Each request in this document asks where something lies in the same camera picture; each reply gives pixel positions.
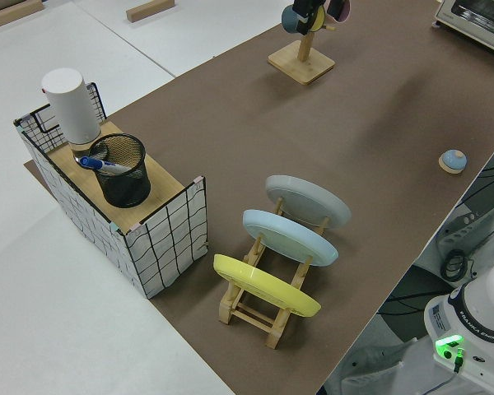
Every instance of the black mesh pen holder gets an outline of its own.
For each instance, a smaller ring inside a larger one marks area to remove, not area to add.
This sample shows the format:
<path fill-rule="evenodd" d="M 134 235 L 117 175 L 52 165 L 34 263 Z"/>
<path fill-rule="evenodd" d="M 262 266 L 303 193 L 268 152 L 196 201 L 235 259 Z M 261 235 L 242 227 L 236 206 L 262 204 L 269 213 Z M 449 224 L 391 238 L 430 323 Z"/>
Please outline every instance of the black mesh pen holder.
<path fill-rule="evenodd" d="M 101 137 L 90 148 L 90 157 L 118 166 L 115 174 L 109 165 L 94 170 L 106 201 L 112 206 L 129 208 L 143 202 L 150 193 L 150 180 L 145 167 L 145 147 L 129 134 L 109 134 Z"/>

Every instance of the light blue plate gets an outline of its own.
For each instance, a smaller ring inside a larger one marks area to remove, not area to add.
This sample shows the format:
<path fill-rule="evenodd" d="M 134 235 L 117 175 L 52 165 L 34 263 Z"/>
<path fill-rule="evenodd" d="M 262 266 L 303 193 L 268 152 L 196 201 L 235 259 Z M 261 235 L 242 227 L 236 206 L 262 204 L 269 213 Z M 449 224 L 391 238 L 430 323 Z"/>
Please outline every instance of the light blue plate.
<path fill-rule="evenodd" d="M 313 257 L 312 266 L 328 266 L 338 251 L 326 239 L 283 216 L 260 210 L 244 211 L 244 227 L 255 239 L 281 255 L 304 263 Z"/>
<path fill-rule="evenodd" d="M 329 218 L 326 228 L 338 228 L 346 224 L 352 212 L 341 199 L 330 191 L 290 175 L 272 175 L 265 181 L 269 199 L 283 199 L 282 210 L 290 218 L 306 224 L 320 226 Z"/>

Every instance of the white cylinder container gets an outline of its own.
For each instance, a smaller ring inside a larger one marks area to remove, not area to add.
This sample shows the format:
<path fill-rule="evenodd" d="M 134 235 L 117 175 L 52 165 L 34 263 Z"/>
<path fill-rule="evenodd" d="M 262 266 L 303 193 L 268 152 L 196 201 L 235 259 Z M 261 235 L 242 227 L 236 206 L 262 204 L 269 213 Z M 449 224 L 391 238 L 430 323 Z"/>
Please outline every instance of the white cylinder container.
<path fill-rule="evenodd" d="M 42 90 L 74 156 L 87 155 L 100 125 L 82 74 L 72 68 L 55 69 L 42 78 Z"/>

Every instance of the yellow plate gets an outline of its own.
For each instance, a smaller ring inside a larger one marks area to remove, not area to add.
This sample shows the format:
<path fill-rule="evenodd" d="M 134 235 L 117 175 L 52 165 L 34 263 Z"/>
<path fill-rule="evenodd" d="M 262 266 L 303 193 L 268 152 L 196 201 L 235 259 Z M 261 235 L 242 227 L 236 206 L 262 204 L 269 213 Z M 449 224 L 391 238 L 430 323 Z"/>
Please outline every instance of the yellow plate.
<path fill-rule="evenodd" d="M 313 317 L 320 310 L 320 304 L 301 290 L 237 259 L 216 254 L 214 270 L 250 294 L 301 317 Z"/>

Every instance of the green light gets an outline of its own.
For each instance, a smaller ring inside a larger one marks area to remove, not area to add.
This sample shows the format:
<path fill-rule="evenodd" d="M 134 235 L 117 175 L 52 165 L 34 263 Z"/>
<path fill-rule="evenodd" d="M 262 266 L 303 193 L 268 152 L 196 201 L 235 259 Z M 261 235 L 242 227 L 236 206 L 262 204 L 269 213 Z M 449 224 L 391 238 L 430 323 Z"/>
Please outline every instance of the green light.
<path fill-rule="evenodd" d="M 446 346 L 450 343 L 460 343 L 463 341 L 463 337 L 461 335 L 452 335 L 449 337 L 445 337 L 444 339 L 439 339 L 436 341 L 436 347 Z"/>
<path fill-rule="evenodd" d="M 460 342 L 462 342 L 462 341 L 463 341 L 463 337 L 461 335 L 452 335 L 452 336 L 448 336 L 448 337 L 445 337 L 443 339 L 437 340 L 436 341 L 437 354 L 446 358 L 445 351 L 448 350 L 449 346 L 455 347 L 458 344 L 460 344 Z"/>

